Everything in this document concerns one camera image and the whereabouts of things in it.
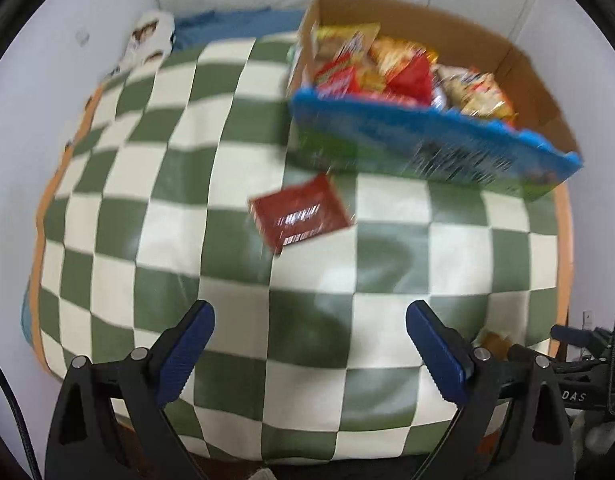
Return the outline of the small red snack packet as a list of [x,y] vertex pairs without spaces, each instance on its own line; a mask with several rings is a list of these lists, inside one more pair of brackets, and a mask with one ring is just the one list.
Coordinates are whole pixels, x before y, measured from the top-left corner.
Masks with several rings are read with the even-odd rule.
[[352,218],[328,174],[249,200],[260,236],[275,256],[286,246],[348,229]]

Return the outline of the blue bed sheet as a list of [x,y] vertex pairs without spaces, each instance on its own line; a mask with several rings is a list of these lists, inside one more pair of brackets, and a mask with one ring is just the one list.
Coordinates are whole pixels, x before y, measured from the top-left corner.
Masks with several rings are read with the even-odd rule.
[[208,11],[188,18],[176,18],[173,51],[184,51],[212,41],[258,38],[300,27],[304,10]]

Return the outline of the wall socket left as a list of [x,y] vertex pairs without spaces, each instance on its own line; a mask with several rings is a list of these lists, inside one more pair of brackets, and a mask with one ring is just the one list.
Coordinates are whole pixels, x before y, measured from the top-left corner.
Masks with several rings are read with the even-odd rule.
[[75,39],[80,46],[84,46],[89,41],[89,32],[86,30],[79,30],[76,32]]

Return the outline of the bear print pillow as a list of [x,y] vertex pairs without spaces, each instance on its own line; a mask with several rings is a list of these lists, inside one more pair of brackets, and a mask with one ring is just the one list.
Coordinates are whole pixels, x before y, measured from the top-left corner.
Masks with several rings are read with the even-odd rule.
[[173,50],[175,18],[170,12],[150,10],[144,12],[132,29],[121,60],[104,80],[159,58],[167,58]]

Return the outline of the red tall snack packet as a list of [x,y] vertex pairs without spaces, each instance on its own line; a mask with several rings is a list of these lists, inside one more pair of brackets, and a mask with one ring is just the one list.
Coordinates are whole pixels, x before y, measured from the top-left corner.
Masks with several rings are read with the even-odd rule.
[[321,67],[315,75],[314,86],[320,98],[341,98],[362,92],[356,64],[349,54],[341,55]]

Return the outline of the yellow panda snack packet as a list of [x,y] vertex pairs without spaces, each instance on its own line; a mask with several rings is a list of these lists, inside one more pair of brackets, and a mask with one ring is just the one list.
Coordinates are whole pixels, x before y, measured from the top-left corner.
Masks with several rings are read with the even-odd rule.
[[437,65],[437,77],[447,99],[461,114],[502,122],[512,122],[516,118],[513,103],[498,86],[492,73]]

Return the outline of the yellow Korean noodle packet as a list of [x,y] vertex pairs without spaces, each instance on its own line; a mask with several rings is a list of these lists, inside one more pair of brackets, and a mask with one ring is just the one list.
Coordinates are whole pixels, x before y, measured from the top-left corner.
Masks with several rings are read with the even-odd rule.
[[424,55],[431,65],[439,58],[437,51],[419,42],[388,36],[378,37],[369,49],[370,58],[386,82],[393,79],[418,55]]

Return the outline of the green white checkered mat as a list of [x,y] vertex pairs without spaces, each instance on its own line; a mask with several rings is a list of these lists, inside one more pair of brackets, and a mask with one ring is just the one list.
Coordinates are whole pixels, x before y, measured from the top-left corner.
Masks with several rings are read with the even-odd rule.
[[193,453],[397,457],[454,415],[405,326],[423,299],[467,339],[546,350],[556,323],[555,201],[339,174],[345,230],[274,256],[248,205],[308,181],[289,157],[288,35],[217,41],[110,79],[50,195],[36,352],[125,358],[213,304],[208,347],[166,408]]

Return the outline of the yellow peanut snack packet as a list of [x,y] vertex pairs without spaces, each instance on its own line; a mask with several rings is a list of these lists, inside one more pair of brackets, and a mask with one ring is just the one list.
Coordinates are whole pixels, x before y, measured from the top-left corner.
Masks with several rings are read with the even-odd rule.
[[385,77],[379,73],[377,63],[370,56],[370,48],[378,38],[380,28],[379,23],[317,27],[316,84],[347,70],[360,86],[382,87]]

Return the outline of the open cardboard milk box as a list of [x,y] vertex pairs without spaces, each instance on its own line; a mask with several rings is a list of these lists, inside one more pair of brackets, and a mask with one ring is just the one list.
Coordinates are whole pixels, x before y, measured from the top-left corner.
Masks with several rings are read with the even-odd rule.
[[[418,55],[382,87],[320,98],[315,30],[379,23],[378,37],[437,51]],[[492,73],[513,103],[512,122],[469,117],[452,106],[437,65]],[[486,188],[534,200],[583,166],[577,140],[530,59],[505,37],[460,16],[403,0],[312,0],[288,86],[293,155],[319,169],[375,172]]]

